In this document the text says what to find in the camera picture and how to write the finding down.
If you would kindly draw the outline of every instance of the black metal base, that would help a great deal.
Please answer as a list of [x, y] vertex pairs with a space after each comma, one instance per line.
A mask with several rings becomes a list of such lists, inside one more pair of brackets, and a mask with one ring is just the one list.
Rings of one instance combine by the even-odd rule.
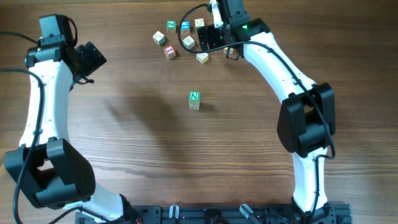
[[[180, 207], [178, 219], [169, 218], [170, 207], [133, 206], [141, 216], [141, 224], [253, 224], [240, 211], [239, 207]], [[349, 205], [328, 204], [329, 213], [314, 223], [350, 224], [352, 223]], [[294, 213], [291, 204], [251, 207], [253, 215], [263, 224], [305, 223]], [[75, 224], [95, 224], [94, 220], [76, 213]]]

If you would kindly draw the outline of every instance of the wooden cube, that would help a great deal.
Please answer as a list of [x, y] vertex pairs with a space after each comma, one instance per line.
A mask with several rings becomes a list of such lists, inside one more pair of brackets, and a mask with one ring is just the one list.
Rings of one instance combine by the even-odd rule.
[[175, 21], [167, 21], [166, 30], [168, 33], [175, 34], [175, 27], [176, 27]]
[[204, 19], [195, 19], [195, 28], [201, 28], [205, 26], [205, 20]]
[[190, 24], [189, 21], [183, 21], [181, 24], [181, 33], [182, 34], [189, 34], [190, 32]]
[[209, 59], [208, 53], [197, 54], [197, 59], [200, 63], [205, 63]]
[[189, 108], [190, 110], [199, 110], [200, 106], [200, 92], [191, 91], [189, 94]]
[[171, 59], [175, 57], [175, 50], [173, 46], [167, 46], [164, 48], [164, 54], [166, 54], [167, 59]]
[[187, 38], [182, 40], [182, 44], [184, 47], [191, 49], [193, 46], [195, 46], [195, 41], [191, 36], [188, 36]]
[[[228, 51], [228, 48], [227, 48], [227, 47], [224, 48], [224, 54], [226, 54], [227, 51]], [[234, 54], [234, 49], [229, 49], [229, 54], [230, 54], [230, 55], [231, 55], [231, 54]]]
[[166, 38], [164, 37], [164, 35], [161, 32], [157, 31], [154, 34], [154, 41], [156, 44], [163, 45], [164, 42], [166, 41]]

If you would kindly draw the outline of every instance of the wooden surface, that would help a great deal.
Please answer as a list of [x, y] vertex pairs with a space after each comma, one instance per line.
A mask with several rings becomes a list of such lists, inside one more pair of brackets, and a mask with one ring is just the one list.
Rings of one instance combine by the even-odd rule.
[[[132, 204], [289, 203], [293, 163], [277, 137], [280, 105], [270, 86], [245, 60], [226, 60], [222, 52], [202, 65], [166, 33], [166, 20], [179, 21], [199, 3], [5, 4], [0, 30], [37, 39], [39, 16], [64, 14], [76, 22], [79, 44], [92, 41], [108, 59], [92, 74], [94, 85], [70, 93], [70, 141], [96, 180]], [[355, 223], [398, 223], [396, 1], [244, 3], [301, 71], [335, 90], [337, 157], [326, 163], [328, 199], [350, 203]], [[201, 17], [211, 22], [204, 9], [189, 20]], [[158, 30], [177, 58], [167, 60], [154, 43]], [[30, 46], [0, 37], [0, 67], [24, 68]], [[192, 90], [201, 92], [200, 111], [188, 108]], [[29, 93], [26, 75], [0, 74], [0, 223], [14, 223], [15, 183], [4, 153], [18, 147]], [[20, 201], [26, 223], [48, 223], [61, 213], [35, 209], [23, 195]], [[70, 215], [61, 222], [72, 221]]]

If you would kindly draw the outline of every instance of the wooden table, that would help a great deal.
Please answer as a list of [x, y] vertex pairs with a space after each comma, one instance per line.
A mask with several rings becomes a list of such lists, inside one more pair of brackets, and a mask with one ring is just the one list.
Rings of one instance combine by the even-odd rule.
[[[175, 34], [166, 34], [166, 20], [179, 21], [200, 3], [3, 4], [0, 29], [38, 39], [39, 16], [64, 14], [76, 22], [79, 44], [92, 41], [108, 59], [92, 74], [94, 85], [70, 93], [68, 108], [70, 141], [107, 189], [134, 205], [289, 203], [293, 163], [277, 137], [280, 104], [270, 86], [247, 61], [215, 52], [202, 65]], [[337, 157], [325, 168], [329, 200], [350, 203], [355, 223], [398, 223], [396, 1], [244, 3], [299, 69], [335, 90]], [[204, 9], [189, 20], [198, 18], [212, 22]], [[154, 43], [158, 30], [177, 58], [167, 60]], [[30, 42], [0, 40], [0, 67], [24, 68]], [[192, 90], [201, 92], [200, 111], [189, 110]], [[14, 223], [15, 183], [4, 153], [18, 148], [29, 94], [27, 75], [0, 74], [0, 223]], [[48, 223], [61, 212], [35, 209], [21, 194], [26, 223]]]

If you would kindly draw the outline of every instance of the block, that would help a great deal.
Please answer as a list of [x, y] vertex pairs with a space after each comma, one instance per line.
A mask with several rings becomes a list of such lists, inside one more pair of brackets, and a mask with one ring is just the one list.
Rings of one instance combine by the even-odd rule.
[[[227, 47], [224, 48], [224, 54], [226, 54], [227, 50], [228, 50]], [[231, 55], [231, 54], [234, 54], [234, 49], [229, 49], [229, 54], [230, 54], [230, 55]]]
[[205, 63], [209, 59], [208, 53], [197, 54], [197, 59], [200, 63]]
[[200, 106], [200, 92], [191, 91], [189, 93], [189, 109], [199, 110], [199, 106]]
[[154, 34], [154, 41], [156, 44], [163, 45], [164, 42], [166, 41], [166, 38], [164, 37], [164, 35], [161, 32], [157, 31]]
[[195, 19], [195, 28], [201, 28], [205, 26], [205, 20], [204, 19]]
[[166, 30], [169, 34], [175, 34], [175, 27], [176, 27], [175, 21], [167, 21]]
[[191, 49], [193, 46], [195, 46], [195, 41], [191, 36], [188, 36], [187, 38], [182, 40], [182, 44], [184, 47]]
[[183, 21], [181, 24], [181, 33], [182, 34], [189, 34], [190, 32], [190, 24], [189, 21]]
[[175, 50], [173, 46], [167, 46], [164, 48], [164, 54], [166, 54], [166, 57], [168, 59], [174, 58], [175, 57]]

